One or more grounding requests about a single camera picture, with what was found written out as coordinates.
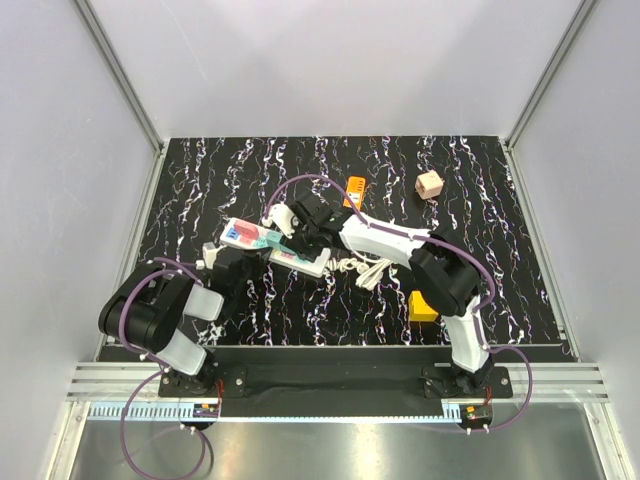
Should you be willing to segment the white multicolour power strip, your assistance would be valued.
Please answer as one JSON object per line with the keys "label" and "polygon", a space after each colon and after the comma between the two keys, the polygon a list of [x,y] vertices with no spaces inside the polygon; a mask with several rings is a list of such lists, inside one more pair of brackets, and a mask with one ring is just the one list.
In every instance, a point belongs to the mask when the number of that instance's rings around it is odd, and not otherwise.
{"label": "white multicolour power strip", "polygon": [[321,254],[313,261],[304,260],[295,253],[287,250],[281,243],[282,234],[280,232],[264,228],[262,226],[231,218],[220,235],[220,242],[228,247],[243,250],[264,250],[270,249],[268,260],[277,265],[289,268],[309,275],[313,278],[320,278],[331,258],[331,250],[324,248]]}

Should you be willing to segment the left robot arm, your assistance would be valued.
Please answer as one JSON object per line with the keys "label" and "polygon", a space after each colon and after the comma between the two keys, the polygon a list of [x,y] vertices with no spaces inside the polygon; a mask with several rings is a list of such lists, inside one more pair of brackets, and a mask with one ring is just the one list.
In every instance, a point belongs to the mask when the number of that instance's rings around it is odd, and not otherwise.
{"label": "left robot arm", "polygon": [[98,328],[129,351],[181,373],[193,395],[206,395],[216,382],[213,355],[179,324],[185,316],[207,322],[232,316],[247,281],[262,273],[270,254],[269,247],[224,247],[200,274],[170,259],[140,264],[102,308]]}

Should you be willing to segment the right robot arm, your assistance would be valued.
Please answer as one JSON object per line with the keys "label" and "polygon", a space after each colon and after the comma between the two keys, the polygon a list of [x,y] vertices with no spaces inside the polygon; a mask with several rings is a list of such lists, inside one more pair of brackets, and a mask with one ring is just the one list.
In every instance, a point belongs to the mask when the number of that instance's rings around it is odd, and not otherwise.
{"label": "right robot arm", "polygon": [[333,248],[377,256],[410,271],[414,288],[445,323],[457,390],[472,397],[488,387],[493,362],[480,329],[479,292],[485,271],[443,230],[412,230],[353,208],[333,209],[311,194],[286,206],[279,228],[283,244],[308,260]]}

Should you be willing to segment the teal usb charger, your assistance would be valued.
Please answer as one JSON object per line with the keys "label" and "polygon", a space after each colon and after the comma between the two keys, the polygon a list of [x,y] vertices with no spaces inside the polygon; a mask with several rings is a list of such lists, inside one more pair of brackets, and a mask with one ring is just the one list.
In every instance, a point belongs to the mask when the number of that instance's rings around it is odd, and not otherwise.
{"label": "teal usb charger", "polygon": [[265,235],[267,245],[274,250],[282,250],[284,245],[281,243],[282,234],[269,230]]}

